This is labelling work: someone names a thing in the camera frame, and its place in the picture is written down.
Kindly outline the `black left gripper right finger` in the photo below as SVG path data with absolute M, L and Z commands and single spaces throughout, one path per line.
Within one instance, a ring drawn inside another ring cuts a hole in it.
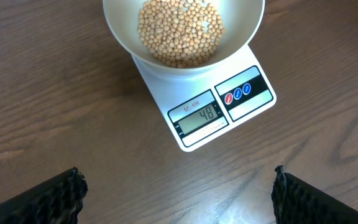
M 358 224 L 358 211 L 334 197 L 275 168 L 271 194 L 277 224 Z

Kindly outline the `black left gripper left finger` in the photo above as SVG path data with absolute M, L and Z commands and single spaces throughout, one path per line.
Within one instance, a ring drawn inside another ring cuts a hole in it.
M 87 192 L 84 175 L 73 167 L 0 203 L 0 224 L 77 224 Z

